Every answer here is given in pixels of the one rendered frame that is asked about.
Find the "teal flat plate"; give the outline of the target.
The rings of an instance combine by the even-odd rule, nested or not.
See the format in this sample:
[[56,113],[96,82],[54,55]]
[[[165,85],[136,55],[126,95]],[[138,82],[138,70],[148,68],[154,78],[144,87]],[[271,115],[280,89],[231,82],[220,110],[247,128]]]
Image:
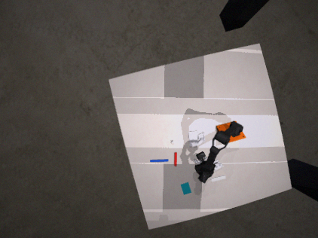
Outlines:
[[181,187],[182,187],[182,190],[183,190],[183,194],[190,194],[191,193],[191,189],[190,189],[190,186],[189,186],[189,183],[186,182],[184,184],[181,184]]

